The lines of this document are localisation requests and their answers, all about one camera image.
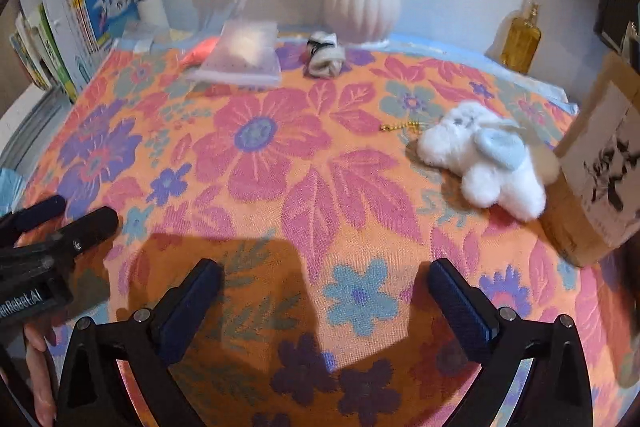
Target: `finger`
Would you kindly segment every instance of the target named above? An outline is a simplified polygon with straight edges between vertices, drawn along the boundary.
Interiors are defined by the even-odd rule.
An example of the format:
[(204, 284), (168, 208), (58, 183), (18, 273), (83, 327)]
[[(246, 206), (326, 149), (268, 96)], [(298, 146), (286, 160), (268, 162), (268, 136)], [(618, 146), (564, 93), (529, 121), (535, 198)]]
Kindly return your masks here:
[(33, 404), (36, 418), (42, 427), (53, 427), (56, 403), (53, 400), (45, 355), (31, 344), (27, 344), (26, 361), (33, 385)]
[(24, 336), (31, 346), (35, 347), (39, 352), (44, 353), (47, 350), (47, 343), (44, 336), (38, 330), (37, 325), (29, 323), (24, 327)]

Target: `glass bottle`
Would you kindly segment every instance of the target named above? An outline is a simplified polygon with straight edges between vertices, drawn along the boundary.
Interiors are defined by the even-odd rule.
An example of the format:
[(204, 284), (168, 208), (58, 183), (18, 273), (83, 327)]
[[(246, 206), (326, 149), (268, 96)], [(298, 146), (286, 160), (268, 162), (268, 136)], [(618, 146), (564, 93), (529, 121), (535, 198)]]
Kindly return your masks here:
[(538, 8), (531, 3), (529, 16), (516, 17), (511, 23), (504, 50), (500, 56), (501, 63), (517, 73), (527, 74), (536, 54), (542, 32), (538, 24)]

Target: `cardboard box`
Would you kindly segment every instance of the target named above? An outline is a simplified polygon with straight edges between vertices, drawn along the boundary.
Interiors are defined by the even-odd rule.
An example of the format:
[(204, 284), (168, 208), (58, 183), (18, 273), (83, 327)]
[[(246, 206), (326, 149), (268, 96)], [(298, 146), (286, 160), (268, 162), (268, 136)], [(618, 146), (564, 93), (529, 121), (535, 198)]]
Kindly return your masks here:
[(577, 266), (596, 263), (640, 230), (640, 76), (618, 55), (556, 148), (562, 175), (547, 187), (547, 237)]

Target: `floral tablecloth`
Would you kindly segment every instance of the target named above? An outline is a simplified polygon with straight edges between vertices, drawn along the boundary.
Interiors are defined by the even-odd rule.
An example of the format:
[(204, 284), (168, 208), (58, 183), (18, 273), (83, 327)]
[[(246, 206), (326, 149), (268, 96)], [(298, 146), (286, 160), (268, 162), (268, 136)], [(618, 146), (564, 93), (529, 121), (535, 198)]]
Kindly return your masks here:
[(639, 365), (616, 258), (574, 269), (538, 223), (465, 204), (458, 179), (416, 160), (413, 134), (379, 131), (475, 99), (553, 145), (571, 117), (434, 58), (349, 50), (337, 80), (313, 81), (301, 51), (278, 50), (283, 85), (265, 92), (193, 88), (174, 53), (110, 55), (26, 194), (62, 194), (65, 219), (107, 204), (122, 221), (112, 245), (78, 260), (57, 367), (78, 316), (125, 319), (209, 257), (225, 267), (224, 295), (171, 370), (207, 425), (439, 426), (478, 371), (424, 285), (429, 261), (446, 256), (497, 306), (575, 317), (595, 424), (615, 425)]

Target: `white plush toy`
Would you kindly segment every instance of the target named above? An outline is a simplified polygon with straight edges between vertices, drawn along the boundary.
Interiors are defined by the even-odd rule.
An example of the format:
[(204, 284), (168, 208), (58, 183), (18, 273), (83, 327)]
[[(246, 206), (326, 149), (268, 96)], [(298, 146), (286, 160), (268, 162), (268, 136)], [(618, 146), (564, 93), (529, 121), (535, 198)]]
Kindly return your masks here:
[(521, 221), (545, 210), (545, 185), (558, 178), (558, 158), (535, 135), (478, 102), (465, 101), (418, 140), (427, 165), (462, 177), (462, 194), (472, 205), (498, 203)]

